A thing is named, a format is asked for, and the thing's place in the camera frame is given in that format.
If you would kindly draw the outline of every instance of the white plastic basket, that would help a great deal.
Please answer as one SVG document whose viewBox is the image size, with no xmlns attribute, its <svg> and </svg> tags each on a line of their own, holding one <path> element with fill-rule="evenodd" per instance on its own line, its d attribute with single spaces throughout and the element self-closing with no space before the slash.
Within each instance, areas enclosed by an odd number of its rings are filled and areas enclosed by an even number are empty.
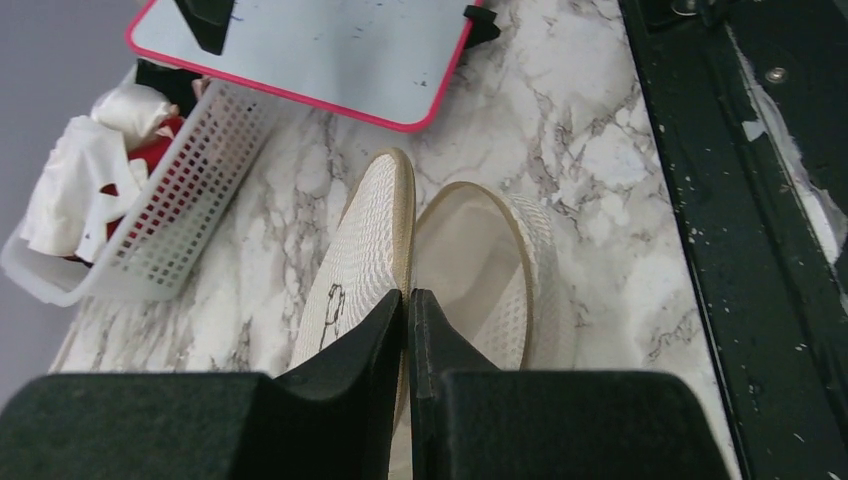
<svg viewBox="0 0 848 480">
<path fill-rule="evenodd" d="M 36 253 L 19 236 L 0 255 L 6 275 L 39 300 L 176 296 L 277 120 L 271 95 L 213 81 L 94 266 Z"/>
</svg>

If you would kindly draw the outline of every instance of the gray wall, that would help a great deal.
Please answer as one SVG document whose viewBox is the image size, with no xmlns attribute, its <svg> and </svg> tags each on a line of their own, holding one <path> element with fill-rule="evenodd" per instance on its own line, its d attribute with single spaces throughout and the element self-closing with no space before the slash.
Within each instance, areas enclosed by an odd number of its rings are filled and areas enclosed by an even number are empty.
<svg viewBox="0 0 848 480">
<path fill-rule="evenodd" d="M 0 15 L 0 243 L 65 123 L 123 78 L 131 0 L 10 0 Z M 0 408 L 47 371 L 74 316 L 0 275 Z"/>
</svg>

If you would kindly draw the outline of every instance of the screw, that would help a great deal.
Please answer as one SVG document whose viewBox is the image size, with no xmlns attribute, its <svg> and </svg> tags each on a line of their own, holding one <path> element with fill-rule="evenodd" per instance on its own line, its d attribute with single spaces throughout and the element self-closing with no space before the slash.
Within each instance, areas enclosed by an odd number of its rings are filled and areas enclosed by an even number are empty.
<svg viewBox="0 0 848 480">
<path fill-rule="evenodd" d="M 691 15 L 696 15 L 698 8 L 698 2 L 696 0 L 673 0 L 671 2 L 671 9 L 674 13 L 682 16 L 688 17 Z"/>
<path fill-rule="evenodd" d="M 786 69 L 782 67 L 774 67 L 766 72 L 766 80 L 769 83 L 783 83 L 786 81 Z"/>
</svg>

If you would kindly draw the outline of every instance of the white mesh shoe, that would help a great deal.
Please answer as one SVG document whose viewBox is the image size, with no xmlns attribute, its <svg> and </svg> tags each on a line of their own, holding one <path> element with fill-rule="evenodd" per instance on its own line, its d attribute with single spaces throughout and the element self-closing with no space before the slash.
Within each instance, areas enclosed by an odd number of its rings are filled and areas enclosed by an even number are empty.
<svg viewBox="0 0 848 480">
<path fill-rule="evenodd" d="M 389 290 L 409 295 L 415 180 L 397 149 L 378 152 L 351 191 L 300 320 L 289 368 L 356 327 Z"/>
<path fill-rule="evenodd" d="M 502 370 L 571 368 L 576 323 L 563 316 L 550 219 L 541 205 L 472 183 L 442 189 L 416 224 L 415 288 Z M 392 440 L 389 478 L 412 478 L 409 400 Z"/>
</svg>

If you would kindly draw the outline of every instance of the white marble surface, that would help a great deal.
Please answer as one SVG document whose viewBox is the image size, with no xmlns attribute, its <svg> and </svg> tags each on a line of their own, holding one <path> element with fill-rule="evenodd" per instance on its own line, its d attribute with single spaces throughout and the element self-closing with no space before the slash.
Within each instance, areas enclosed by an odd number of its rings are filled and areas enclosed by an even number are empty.
<svg viewBox="0 0 848 480">
<path fill-rule="evenodd" d="M 284 372 L 304 300 L 369 154 L 406 150 L 419 212 L 455 180 L 535 196 L 557 227 L 579 367 L 673 372 L 738 477 L 615 0 L 500 0 L 441 113 L 403 135 L 286 103 L 181 297 L 83 303 L 54 371 Z"/>
</svg>

